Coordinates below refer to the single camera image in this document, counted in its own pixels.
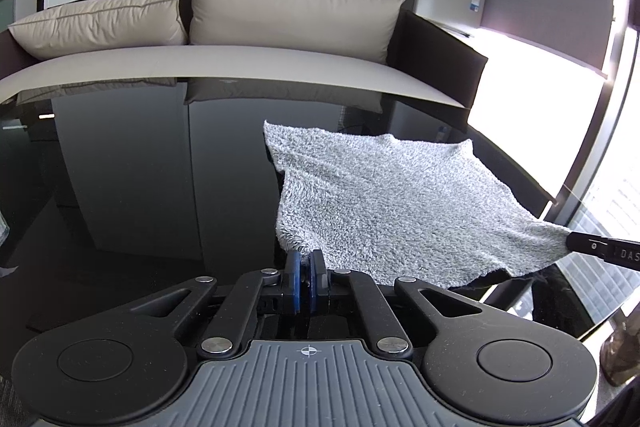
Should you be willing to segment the grey terry towel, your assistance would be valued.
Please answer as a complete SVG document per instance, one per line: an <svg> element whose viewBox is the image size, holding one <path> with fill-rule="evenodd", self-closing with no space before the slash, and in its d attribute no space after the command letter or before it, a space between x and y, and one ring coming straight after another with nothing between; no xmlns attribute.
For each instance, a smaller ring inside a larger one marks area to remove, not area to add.
<svg viewBox="0 0 640 427"><path fill-rule="evenodd" d="M521 277L567 256L570 234L533 216L475 156L473 143L398 140L319 128L262 128L283 178L285 251L322 251L330 269L376 283L442 288L500 272Z"/></svg>

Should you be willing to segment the beige and brown sofa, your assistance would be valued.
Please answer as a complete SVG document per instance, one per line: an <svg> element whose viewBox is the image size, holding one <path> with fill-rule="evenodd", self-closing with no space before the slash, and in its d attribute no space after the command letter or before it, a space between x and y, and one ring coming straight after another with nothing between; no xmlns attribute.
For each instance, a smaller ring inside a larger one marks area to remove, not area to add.
<svg viewBox="0 0 640 427"><path fill-rule="evenodd" d="M196 79L203 89L218 80L260 80L362 90L416 98L465 112L475 101L487 64L483 54L402 5L383 64L265 46L193 44L191 1L179 0L188 36L183 46L140 46L38 60L6 29L1 35L3 100L57 87L172 77Z"/></svg>

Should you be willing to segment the beige large back cushion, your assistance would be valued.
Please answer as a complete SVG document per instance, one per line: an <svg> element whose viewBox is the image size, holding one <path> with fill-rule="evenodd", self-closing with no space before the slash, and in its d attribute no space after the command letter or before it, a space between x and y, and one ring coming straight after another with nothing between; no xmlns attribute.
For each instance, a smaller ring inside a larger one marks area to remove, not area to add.
<svg viewBox="0 0 640 427"><path fill-rule="evenodd" d="M192 0L190 41L386 61L405 0Z"/></svg>

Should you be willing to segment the beige left cushion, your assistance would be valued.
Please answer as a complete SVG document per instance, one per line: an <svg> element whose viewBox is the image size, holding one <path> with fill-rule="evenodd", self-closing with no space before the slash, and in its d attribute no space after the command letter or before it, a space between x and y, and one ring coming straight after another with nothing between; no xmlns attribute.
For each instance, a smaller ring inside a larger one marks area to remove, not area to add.
<svg viewBox="0 0 640 427"><path fill-rule="evenodd" d="M179 0L85 0L61 4L9 26L15 41L38 60L188 41Z"/></svg>

